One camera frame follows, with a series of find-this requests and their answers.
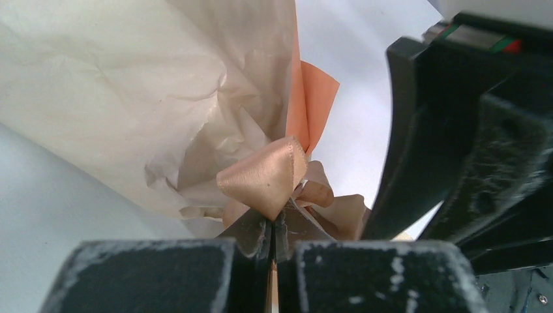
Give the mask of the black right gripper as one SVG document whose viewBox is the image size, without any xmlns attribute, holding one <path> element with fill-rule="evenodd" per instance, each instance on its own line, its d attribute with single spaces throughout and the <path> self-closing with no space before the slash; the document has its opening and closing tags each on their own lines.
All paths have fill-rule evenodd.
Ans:
<svg viewBox="0 0 553 313">
<path fill-rule="evenodd" d="M 392 123 L 361 238 L 429 210 L 478 275 L 552 265 L 552 28 L 461 12 L 386 51 Z"/>
</svg>

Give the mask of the tan ribbon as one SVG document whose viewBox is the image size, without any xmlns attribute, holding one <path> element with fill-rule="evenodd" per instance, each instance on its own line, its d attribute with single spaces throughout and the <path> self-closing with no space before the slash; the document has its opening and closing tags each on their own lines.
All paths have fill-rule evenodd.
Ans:
<svg viewBox="0 0 553 313">
<path fill-rule="evenodd" d="M 217 185 L 230 199 L 223 208 L 225 228 L 249 209 L 274 221 L 293 200 L 331 237 L 358 240 L 370 214 L 363 196 L 335 196 L 322 163 L 309 161 L 293 136 L 272 142 L 220 171 Z"/>
</svg>

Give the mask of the brown wrapping paper sheet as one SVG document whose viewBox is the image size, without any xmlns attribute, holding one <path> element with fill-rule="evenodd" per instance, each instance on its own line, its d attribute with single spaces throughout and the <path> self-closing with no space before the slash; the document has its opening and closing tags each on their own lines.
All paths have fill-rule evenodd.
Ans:
<svg viewBox="0 0 553 313">
<path fill-rule="evenodd" d="M 272 142 L 308 157 L 337 90 L 294 1 L 1 2 L 1 122 L 170 217 L 222 219 L 217 174 Z"/>
</svg>

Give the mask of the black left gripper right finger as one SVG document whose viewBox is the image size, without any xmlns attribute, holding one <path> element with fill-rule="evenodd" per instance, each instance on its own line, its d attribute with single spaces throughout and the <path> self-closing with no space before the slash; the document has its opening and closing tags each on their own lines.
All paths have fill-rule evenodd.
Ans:
<svg viewBox="0 0 553 313">
<path fill-rule="evenodd" d="M 332 241 L 314 217 L 289 200 L 275 220 L 275 260 L 290 260 L 299 241 Z"/>
</svg>

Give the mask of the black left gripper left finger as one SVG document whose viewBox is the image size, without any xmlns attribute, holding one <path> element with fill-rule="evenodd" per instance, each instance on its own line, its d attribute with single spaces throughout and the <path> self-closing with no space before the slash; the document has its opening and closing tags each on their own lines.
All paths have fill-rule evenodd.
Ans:
<svg viewBox="0 0 553 313">
<path fill-rule="evenodd" d="M 256 210 L 249 209 L 216 237 L 233 251 L 235 258 L 266 260 L 271 255 L 272 223 Z"/>
</svg>

